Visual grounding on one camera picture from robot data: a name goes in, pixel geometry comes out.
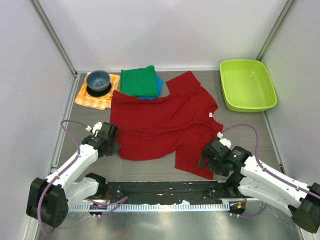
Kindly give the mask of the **red t-shirt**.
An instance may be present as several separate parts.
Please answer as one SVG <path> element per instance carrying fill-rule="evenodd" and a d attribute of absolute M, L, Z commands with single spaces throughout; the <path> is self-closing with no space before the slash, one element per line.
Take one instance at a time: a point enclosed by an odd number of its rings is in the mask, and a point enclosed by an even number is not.
<path fill-rule="evenodd" d="M 166 82 L 169 95 L 142 100 L 114 92 L 110 123 L 118 126 L 118 155 L 147 161 L 175 153 L 175 168 L 211 180 L 213 172 L 198 167 L 202 149 L 223 125 L 213 115 L 218 105 L 187 71 Z"/>

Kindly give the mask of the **lime green plastic tub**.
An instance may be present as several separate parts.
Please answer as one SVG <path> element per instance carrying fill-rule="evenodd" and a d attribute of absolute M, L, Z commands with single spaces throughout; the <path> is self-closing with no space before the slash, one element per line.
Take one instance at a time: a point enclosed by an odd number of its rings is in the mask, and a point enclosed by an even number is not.
<path fill-rule="evenodd" d="M 268 69 L 258 60 L 225 60 L 220 78 L 225 104 L 233 112 L 264 112 L 278 102 Z"/>

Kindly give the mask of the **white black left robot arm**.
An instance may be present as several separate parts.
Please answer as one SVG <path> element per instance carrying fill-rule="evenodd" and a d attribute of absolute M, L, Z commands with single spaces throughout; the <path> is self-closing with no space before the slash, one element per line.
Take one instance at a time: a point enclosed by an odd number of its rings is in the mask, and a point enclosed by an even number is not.
<path fill-rule="evenodd" d="M 87 198 L 102 199 L 107 192 L 105 177 L 88 173 L 80 182 L 77 178 L 103 156 L 118 152 L 118 126 L 108 122 L 86 125 L 90 133 L 76 146 L 76 152 L 57 170 L 45 178 L 35 178 L 30 184 L 26 215 L 40 226 L 59 227 L 69 210 Z"/>

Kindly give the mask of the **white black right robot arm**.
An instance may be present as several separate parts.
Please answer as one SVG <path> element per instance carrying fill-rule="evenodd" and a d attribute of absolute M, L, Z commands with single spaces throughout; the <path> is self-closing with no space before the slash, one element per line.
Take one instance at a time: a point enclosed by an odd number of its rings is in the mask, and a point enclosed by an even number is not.
<path fill-rule="evenodd" d="M 212 189 L 215 195 L 256 198 L 291 217 L 301 229 L 315 234 L 320 228 L 320 185 L 308 185 L 273 169 L 248 150 L 226 138 L 215 138 L 202 149 L 199 168 L 227 177 Z"/>

